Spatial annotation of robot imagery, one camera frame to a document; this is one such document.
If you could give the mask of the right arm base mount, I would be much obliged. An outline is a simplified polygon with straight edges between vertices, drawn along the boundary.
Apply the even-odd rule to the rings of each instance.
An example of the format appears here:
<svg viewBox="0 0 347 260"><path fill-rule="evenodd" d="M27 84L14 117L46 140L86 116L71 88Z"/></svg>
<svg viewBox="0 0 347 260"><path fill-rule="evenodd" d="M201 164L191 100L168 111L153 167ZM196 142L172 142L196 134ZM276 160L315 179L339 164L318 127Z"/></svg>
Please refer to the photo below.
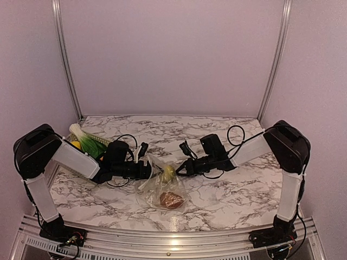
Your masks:
<svg viewBox="0 0 347 260"><path fill-rule="evenodd" d="M287 222L275 216L272 227L251 231L248 239L253 244L253 248L295 240L298 237L294 227L296 217L294 216Z"/></svg>

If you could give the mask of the fake yellow corn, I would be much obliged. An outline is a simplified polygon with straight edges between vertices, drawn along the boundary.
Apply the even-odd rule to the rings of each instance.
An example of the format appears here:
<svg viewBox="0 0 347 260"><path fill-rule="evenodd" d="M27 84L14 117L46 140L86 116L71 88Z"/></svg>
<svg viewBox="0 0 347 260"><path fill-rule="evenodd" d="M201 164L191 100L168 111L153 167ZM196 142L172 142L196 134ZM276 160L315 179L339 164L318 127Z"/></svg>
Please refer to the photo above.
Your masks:
<svg viewBox="0 0 347 260"><path fill-rule="evenodd" d="M165 166L162 173L162 182L169 183L175 177L175 174L175 169L172 166Z"/></svg>

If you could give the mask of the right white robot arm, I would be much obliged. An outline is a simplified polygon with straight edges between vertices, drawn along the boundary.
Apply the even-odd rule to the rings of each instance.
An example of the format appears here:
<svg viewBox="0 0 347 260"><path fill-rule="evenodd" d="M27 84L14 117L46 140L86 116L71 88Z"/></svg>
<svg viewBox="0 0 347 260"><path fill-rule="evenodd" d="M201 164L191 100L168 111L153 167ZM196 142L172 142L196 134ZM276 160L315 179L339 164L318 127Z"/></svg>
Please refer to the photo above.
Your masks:
<svg viewBox="0 0 347 260"><path fill-rule="evenodd" d="M242 139L230 150L226 150L217 134L202 137L200 143L205 152L200 158L193 155L187 142L180 144L188 159L177 168L178 176L193 177L214 169L229 172L256 158L273 154L282 171L282 190L268 237L275 243L287 237L298 216L304 192L305 171L311 156L309 140L295 127L280 120L255 136Z"/></svg>

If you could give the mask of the fake green bok choy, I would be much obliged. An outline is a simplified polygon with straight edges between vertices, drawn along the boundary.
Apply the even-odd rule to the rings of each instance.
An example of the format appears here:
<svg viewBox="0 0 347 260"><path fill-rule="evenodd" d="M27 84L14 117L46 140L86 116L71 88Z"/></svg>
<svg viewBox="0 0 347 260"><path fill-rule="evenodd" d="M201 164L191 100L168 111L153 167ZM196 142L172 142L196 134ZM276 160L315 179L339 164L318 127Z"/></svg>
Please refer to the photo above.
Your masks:
<svg viewBox="0 0 347 260"><path fill-rule="evenodd" d="M71 124L69 131L75 135L77 140L80 142L82 150L92 156L94 159L106 152L107 146L90 138L84 131L82 131L79 124Z"/></svg>

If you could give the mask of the clear polka dot zip bag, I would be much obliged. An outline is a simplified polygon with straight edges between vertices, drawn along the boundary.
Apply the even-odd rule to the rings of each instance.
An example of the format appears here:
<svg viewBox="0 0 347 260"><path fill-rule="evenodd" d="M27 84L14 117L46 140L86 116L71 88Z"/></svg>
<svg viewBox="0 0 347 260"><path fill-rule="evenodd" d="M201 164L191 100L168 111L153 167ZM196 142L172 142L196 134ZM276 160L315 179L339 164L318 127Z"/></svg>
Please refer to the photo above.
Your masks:
<svg viewBox="0 0 347 260"><path fill-rule="evenodd" d="M177 164L173 161L164 162L153 155L146 155L142 161L152 166L152 173L149 179L140 180L135 184L135 193L147 206L155 209L183 211L187 206L190 196L185 189L183 182L177 174L169 183L162 182L162 173L165 166L170 165L175 169ZM160 204L160 195L163 192L173 192L184 199L184 203L176 209L167 209Z"/></svg>

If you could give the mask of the fake yellow lemon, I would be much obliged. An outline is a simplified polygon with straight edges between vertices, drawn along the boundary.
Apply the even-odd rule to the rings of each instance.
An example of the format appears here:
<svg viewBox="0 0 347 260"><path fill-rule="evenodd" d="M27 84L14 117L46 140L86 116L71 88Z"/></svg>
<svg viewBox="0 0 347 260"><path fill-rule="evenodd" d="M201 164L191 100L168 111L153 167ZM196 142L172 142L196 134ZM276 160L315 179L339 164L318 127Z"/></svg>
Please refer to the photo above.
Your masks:
<svg viewBox="0 0 347 260"><path fill-rule="evenodd" d="M80 144L79 141L72 141L71 144L72 144L74 147L76 147L76 148L82 150L82 147L81 147L81 144Z"/></svg>

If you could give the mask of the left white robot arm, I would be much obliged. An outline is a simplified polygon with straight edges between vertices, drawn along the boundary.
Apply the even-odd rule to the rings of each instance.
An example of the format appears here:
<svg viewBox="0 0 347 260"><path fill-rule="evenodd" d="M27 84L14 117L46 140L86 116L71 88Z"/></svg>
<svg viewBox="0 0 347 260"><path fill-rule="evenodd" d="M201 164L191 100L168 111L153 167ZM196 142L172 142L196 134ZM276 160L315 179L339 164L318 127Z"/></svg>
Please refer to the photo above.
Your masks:
<svg viewBox="0 0 347 260"><path fill-rule="evenodd" d="M48 233L57 241L64 241L69 233L45 183L48 164L56 163L95 184L106 183L113 177L147 180L153 172L152 162L142 159L147 143L137 145L132 151L120 139L107 141L82 130L74 136L80 147L57 134L50 125L42 124L13 145L16 171L38 214L48 224Z"/></svg>

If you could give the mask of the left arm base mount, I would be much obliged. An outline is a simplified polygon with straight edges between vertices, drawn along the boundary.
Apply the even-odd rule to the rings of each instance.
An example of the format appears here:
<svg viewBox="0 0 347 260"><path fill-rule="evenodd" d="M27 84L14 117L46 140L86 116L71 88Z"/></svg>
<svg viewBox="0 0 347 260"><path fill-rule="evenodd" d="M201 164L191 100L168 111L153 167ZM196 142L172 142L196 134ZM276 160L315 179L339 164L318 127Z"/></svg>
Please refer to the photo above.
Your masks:
<svg viewBox="0 0 347 260"><path fill-rule="evenodd" d="M85 229L67 226L61 215L51 222L40 222L40 236L65 245L83 246L87 231Z"/></svg>

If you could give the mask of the fake brown potato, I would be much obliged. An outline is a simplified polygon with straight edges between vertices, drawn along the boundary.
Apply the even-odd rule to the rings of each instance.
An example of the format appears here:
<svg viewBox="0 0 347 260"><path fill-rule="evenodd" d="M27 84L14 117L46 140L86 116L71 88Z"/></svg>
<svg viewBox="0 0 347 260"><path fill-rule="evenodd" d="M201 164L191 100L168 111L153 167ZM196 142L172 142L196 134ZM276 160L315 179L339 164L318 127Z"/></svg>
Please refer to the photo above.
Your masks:
<svg viewBox="0 0 347 260"><path fill-rule="evenodd" d="M167 209L176 209L184 203L184 199L173 192L163 192L159 199L161 206Z"/></svg>

